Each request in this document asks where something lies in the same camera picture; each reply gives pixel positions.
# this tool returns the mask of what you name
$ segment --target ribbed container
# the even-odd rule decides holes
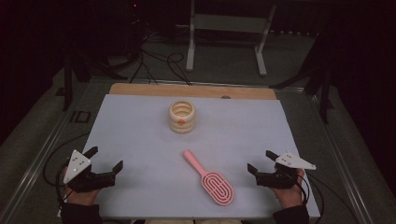
[[[195,107],[187,101],[176,101],[169,106],[169,127],[175,133],[189,133],[195,126]]]

